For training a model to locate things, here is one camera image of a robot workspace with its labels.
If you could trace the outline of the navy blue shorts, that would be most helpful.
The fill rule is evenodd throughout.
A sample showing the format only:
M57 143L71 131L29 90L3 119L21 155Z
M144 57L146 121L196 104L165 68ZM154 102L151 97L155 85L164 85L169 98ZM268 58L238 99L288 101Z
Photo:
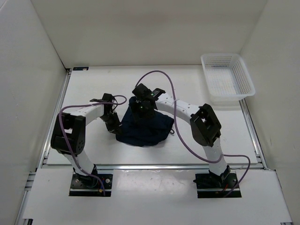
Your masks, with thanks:
M155 110L152 119L135 121L131 111L131 103L135 96L129 99L129 105L122 118L122 133L116 135L116 140L138 147L154 146L164 141L169 134L174 134L174 119Z

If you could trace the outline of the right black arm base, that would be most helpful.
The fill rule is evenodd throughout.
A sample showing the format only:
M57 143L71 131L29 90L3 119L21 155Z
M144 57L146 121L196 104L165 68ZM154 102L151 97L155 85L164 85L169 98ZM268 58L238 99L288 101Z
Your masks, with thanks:
M241 198L240 187L233 187L238 183L236 173L230 173L224 183L217 184L208 173L197 173L193 182L196 184L197 198Z

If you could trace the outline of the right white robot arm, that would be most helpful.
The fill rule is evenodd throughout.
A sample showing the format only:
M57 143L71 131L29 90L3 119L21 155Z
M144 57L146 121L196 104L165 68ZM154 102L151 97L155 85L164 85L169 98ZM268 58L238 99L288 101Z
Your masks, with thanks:
M136 100L129 105L136 121L152 119L158 111L171 113L175 119L184 120L191 127L193 139L204 149L204 161L209 163L212 185L220 188L227 182L230 167L221 149L221 124L209 104L192 105L176 99L162 89L150 90L142 83L132 93Z

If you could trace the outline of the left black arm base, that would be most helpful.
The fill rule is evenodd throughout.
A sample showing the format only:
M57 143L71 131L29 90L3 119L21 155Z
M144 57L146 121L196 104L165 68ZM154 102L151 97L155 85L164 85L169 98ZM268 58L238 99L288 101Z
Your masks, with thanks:
M69 196L111 197L113 174L99 173L97 176L104 185L104 191L98 179L86 178L82 175L73 173L70 183Z

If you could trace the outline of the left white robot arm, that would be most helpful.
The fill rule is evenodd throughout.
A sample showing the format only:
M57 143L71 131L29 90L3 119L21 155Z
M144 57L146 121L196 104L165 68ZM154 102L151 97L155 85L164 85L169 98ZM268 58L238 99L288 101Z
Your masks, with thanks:
M101 99L92 99L85 105L63 107L56 118L51 137L51 148L57 150L71 163L74 173L82 176L82 182L92 188L98 183L97 167L84 151L86 127L93 121L101 119L108 132L121 134L121 122L115 111L118 95L105 93Z

